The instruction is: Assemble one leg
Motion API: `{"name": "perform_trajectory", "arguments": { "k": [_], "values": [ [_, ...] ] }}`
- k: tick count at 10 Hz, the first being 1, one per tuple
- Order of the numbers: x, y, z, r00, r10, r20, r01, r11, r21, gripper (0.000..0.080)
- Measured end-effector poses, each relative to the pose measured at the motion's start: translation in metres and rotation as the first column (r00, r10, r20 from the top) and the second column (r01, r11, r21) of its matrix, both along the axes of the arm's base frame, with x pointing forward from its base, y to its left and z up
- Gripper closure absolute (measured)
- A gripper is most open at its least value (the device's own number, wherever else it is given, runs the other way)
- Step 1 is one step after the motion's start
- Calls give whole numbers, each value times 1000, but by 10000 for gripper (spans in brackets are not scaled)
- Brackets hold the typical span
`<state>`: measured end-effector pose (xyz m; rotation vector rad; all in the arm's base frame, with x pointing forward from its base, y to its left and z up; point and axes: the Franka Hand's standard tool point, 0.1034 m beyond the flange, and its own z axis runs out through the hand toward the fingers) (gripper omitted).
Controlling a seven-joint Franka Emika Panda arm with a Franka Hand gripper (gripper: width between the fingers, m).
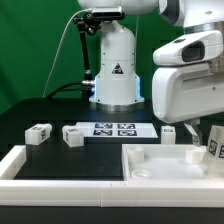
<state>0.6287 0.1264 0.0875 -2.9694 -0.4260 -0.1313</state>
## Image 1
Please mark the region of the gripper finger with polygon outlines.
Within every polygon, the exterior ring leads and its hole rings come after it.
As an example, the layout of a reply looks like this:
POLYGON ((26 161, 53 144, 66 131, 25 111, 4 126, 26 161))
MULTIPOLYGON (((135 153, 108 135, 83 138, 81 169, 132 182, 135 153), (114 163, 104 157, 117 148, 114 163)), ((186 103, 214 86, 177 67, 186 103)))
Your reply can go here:
POLYGON ((192 136, 192 143, 195 146, 202 145, 202 132, 199 129, 200 120, 199 119, 190 119, 184 122, 184 126, 190 132, 192 136))

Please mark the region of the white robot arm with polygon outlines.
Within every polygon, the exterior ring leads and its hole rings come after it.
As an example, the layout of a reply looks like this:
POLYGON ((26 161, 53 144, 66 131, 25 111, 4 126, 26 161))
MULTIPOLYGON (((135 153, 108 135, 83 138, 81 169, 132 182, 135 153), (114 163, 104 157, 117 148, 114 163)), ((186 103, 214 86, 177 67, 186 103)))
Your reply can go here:
POLYGON ((93 105, 105 110, 144 101, 135 74, 134 35, 118 20, 158 10, 184 34, 153 53, 152 107, 165 123, 184 122, 195 145, 202 143, 201 117, 224 111, 224 0, 78 0, 88 31, 100 29, 101 69, 93 105))

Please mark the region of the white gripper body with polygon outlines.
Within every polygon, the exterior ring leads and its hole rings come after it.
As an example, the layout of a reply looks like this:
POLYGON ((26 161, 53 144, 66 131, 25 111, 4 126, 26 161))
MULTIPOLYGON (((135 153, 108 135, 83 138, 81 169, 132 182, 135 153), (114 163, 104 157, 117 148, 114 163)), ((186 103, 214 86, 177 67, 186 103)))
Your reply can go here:
POLYGON ((224 73, 209 62, 224 51, 218 30, 185 34, 157 49, 152 102, 156 117, 174 123, 224 111, 224 73))

